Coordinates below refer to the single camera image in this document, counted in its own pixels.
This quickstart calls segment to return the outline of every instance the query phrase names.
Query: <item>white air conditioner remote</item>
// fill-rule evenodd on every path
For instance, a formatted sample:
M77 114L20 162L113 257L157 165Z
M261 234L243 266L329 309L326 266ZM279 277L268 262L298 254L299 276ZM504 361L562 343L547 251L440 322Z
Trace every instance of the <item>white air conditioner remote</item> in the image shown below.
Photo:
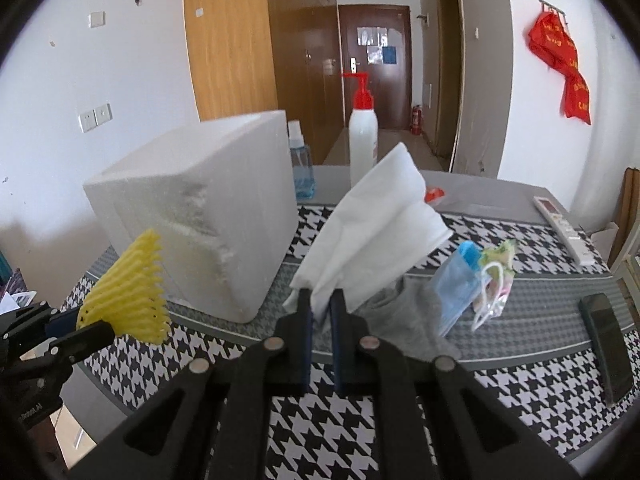
M581 266L595 265L595 257L587 247L587 244L584 243L584 240L580 238L580 235L569 224L567 219L562 216L562 213L558 211L558 208L551 200L542 196L535 196L533 197L533 202L556 230L575 262Z

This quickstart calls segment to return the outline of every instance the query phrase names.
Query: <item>gray cloth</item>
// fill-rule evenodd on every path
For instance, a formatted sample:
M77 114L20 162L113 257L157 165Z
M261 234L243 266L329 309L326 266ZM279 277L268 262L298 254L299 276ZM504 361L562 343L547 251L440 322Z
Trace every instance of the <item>gray cloth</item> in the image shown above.
M440 300L428 281L411 276L399 278L354 312L367 321L371 334L409 357L432 361L445 354L460 359L460 350L437 334L440 313Z

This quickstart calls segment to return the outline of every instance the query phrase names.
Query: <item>metal screw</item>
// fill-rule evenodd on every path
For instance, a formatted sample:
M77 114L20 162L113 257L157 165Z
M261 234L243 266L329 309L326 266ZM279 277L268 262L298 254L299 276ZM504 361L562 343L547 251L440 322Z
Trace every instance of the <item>metal screw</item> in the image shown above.
M374 335L366 335L360 340L360 346L365 350L375 350L380 346L380 339Z
M456 367L456 362L448 355L441 355L440 357L436 357L436 360L433 363L441 372L450 372L453 370L453 368Z
M189 363L189 370L194 374L203 374L209 370L209 361L198 357Z
M284 346L284 339L281 337L270 337L264 340L264 347L267 350L275 351L280 350Z

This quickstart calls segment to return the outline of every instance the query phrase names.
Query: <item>red cloth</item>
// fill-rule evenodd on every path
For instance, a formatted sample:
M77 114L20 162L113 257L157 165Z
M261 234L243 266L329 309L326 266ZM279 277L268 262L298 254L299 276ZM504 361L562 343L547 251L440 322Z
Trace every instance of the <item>red cloth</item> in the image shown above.
M578 72L578 51L564 30L560 17L542 12L529 31L529 49L551 68L564 75L564 114L591 124L589 88Z

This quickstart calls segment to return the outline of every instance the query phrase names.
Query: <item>wooden cabinet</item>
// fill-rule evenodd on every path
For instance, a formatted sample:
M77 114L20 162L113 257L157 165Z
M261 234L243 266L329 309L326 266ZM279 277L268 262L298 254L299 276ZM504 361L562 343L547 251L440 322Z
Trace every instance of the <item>wooden cabinet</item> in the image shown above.
M343 128L336 0L184 0L200 120L281 108L314 163Z

